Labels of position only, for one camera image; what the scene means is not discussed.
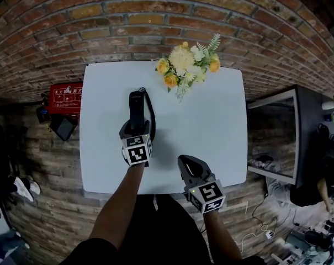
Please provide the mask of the black equipment pile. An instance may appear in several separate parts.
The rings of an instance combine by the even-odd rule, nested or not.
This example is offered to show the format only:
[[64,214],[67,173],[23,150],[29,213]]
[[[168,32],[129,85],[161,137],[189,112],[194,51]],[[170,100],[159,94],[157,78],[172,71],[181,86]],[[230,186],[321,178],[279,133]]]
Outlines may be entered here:
[[324,232],[292,231],[284,240],[284,246],[289,250],[287,257],[271,254],[278,265],[333,265],[334,220],[325,221]]

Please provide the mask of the dark desk with white frame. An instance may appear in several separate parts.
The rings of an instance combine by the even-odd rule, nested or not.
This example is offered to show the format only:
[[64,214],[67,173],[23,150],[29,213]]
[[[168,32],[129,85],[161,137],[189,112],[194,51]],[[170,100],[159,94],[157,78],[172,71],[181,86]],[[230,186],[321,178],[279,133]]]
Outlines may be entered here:
[[314,176],[321,144],[318,127],[329,110],[323,94],[294,86],[247,103],[250,172],[300,187]]

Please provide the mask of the red fire equipment box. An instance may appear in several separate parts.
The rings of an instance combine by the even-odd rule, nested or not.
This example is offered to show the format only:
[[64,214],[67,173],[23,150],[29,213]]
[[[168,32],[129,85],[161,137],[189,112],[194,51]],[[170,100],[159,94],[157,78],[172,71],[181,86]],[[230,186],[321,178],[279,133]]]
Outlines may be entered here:
[[78,115],[81,111],[83,82],[53,84],[49,91],[50,114]]

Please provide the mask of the small box with blue label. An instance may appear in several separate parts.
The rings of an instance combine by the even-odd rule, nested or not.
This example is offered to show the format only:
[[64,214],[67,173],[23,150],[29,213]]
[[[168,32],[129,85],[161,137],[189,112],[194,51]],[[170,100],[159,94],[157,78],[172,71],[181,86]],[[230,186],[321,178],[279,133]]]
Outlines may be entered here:
[[36,116],[40,124],[51,121],[51,116],[49,111],[43,106],[40,106],[36,109]]

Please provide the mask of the yellow and white flower bouquet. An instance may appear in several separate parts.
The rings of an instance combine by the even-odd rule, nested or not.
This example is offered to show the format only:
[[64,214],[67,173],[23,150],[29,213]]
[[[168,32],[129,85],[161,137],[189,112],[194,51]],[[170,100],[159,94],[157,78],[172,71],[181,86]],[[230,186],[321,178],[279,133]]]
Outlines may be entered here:
[[177,99],[182,101],[193,84],[205,82],[208,72],[218,72],[221,62],[216,50],[220,42],[220,34],[214,34],[208,46],[201,43],[189,46],[185,41],[160,58],[155,71],[162,76],[167,91],[174,89]]

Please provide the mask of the white square table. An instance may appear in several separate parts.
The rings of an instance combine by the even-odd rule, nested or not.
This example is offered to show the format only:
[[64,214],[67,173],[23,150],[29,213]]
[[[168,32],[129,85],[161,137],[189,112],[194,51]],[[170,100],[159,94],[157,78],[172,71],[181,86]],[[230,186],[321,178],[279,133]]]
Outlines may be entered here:
[[224,187],[246,180],[247,118],[242,73],[221,68],[182,100],[166,90],[151,61],[94,63],[84,73],[79,147],[83,189],[114,193],[126,174],[119,131],[129,94],[145,88],[156,117],[152,155],[140,194],[181,193],[180,155],[205,161]]

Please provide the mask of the person's right forearm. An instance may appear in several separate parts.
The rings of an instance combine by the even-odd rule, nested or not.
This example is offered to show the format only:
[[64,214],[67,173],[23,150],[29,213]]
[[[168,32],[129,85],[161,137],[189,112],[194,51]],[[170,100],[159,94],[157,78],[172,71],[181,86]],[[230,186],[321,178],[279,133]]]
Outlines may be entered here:
[[215,264],[235,264],[242,260],[237,244],[217,210],[203,214],[210,253]]

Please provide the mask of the person's black clothing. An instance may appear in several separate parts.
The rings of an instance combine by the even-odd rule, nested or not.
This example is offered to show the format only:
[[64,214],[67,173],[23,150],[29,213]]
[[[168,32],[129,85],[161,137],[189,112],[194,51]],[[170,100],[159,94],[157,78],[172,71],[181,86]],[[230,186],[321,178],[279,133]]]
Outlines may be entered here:
[[258,256],[231,264],[213,262],[208,238],[169,194],[140,195],[119,249],[90,238],[59,265],[266,265]]

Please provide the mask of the black tablet case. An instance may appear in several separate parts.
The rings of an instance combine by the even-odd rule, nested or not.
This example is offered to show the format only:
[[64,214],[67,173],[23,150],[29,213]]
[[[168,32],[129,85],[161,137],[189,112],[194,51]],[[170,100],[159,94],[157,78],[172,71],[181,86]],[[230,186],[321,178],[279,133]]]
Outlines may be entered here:
[[78,121],[76,119],[60,115],[51,115],[50,129],[62,140],[68,141],[75,130]]

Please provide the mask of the person's left forearm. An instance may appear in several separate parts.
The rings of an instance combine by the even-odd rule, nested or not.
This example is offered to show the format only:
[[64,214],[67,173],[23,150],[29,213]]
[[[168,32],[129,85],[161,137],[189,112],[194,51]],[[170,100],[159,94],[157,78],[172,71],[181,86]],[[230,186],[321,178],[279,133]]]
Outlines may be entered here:
[[117,190],[101,209],[90,239],[103,239],[119,249],[134,212],[137,193],[144,173],[143,163],[129,167]]

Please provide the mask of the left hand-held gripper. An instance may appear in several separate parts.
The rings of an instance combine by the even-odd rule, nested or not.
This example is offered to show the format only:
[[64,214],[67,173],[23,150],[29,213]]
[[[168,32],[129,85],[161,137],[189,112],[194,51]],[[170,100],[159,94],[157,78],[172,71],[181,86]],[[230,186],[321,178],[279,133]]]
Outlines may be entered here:
[[119,131],[122,143],[122,156],[129,166],[143,163],[149,166],[152,154],[152,141],[150,137],[151,123],[146,120],[142,132],[132,135],[130,120],[126,121]]

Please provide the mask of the black telephone handset with cord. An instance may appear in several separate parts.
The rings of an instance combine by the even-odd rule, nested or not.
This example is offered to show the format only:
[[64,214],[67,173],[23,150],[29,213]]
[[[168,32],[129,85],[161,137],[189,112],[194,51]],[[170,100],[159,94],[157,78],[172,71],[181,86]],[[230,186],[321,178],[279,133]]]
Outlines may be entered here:
[[144,104],[150,112],[150,137],[154,140],[156,134],[156,118],[152,107],[151,99],[145,87],[141,87],[138,91],[133,91],[129,94],[129,109],[130,109],[130,131],[132,135],[138,135],[145,128]]

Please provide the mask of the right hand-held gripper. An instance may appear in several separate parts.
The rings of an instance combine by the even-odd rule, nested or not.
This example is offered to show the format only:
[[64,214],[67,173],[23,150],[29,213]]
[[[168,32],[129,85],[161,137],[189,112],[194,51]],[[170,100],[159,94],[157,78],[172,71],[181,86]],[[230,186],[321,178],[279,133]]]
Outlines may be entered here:
[[184,194],[202,214],[220,209],[225,193],[219,179],[210,174],[208,165],[189,155],[178,157],[178,167],[185,183]]

